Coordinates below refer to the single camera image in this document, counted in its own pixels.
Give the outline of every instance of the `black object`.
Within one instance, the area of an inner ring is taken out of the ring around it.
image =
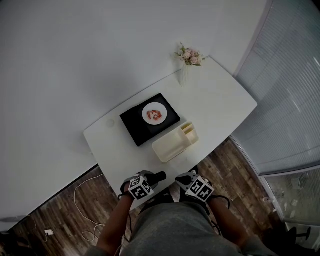
[[[217,223],[215,223],[213,220],[211,220],[211,223],[213,224],[213,228],[216,228],[217,230],[218,230],[218,232],[219,232],[219,236],[221,236],[221,231],[220,231],[220,228],[219,228],[219,226],[218,226],[218,224]]]
[[[191,170],[188,171],[188,173],[195,173],[195,174],[199,174],[199,169],[198,169],[198,165],[196,165],[195,167],[193,167]]]
[[[306,233],[303,234],[297,234],[297,228],[293,227],[288,231],[288,235],[290,235],[292,237],[292,239],[294,239],[294,243],[296,243],[296,238],[304,238],[307,241],[310,237],[310,233],[311,233],[311,227],[308,228],[308,230],[306,231]]]
[[[167,117],[165,121],[157,125],[146,123],[142,117],[142,111],[145,106],[153,102],[158,102],[164,105],[167,110]],[[121,114],[120,117],[138,147],[180,121],[178,114],[161,93],[146,100],[140,105],[134,106],[127,112]]]
[[[319,0],[312,0],[312,2],[315,4],[315,6],[318,8],[318,10],[320,11],[320,2]]]
[[[158,182],[164,181],[167,178],[167,175],[164,171],[160,171],[156,174],[146,174],[144,177],[146,178],[146,181],[148,182],[149,186],[152,187]]]
[[[180,182],[185,186],[188,186],[192,183],[192,177],[190,176],[176,177],[175,181]]]
[[[228,203],[228,209],[230,210],[230,200],[229,200],[228,197],[225,197],[223,195],[211,195],[208,200],[215,199],[215,198],[223,198],[223,199],[225,199],[227,201],[227,203]]]
[[[5,254],[10,256],[36,256],[37,254],[33,249],[29,247],[29,243],[26,239],[18,237],[14,232],[1,234],[0,242],[3,244],[3,250]]]

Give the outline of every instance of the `white backdrop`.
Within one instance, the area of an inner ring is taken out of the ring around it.
[[[224,0],[210,56],[230,74],[238,71],[264,25],[272,0]]]
[[[223,0],[3,0],[0,219],[29,214],[95,165],[83,131],[178,70],[170,56],[178,42],[209,55],[222,7]]]

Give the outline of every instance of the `cream plastic container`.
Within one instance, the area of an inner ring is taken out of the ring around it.
[[[169,162],[199,140],[192,122],[186,122],[152,143],[160,161]]]

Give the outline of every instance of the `glass vase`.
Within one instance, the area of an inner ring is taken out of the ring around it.
[[[186,65],[185,63],[183,64],[183,67],[180,72],[180,81],[179,81],[181,87],[185,87],[190,80],[189,78],[190,67],[191,67],[190,65]]]

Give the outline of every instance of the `power plug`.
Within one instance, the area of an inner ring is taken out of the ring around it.
[[[45,230],[44,233],[45,233],[47,236],[52,236],[52,235],[54,234],[54,232],[53,232],[51,229]]]

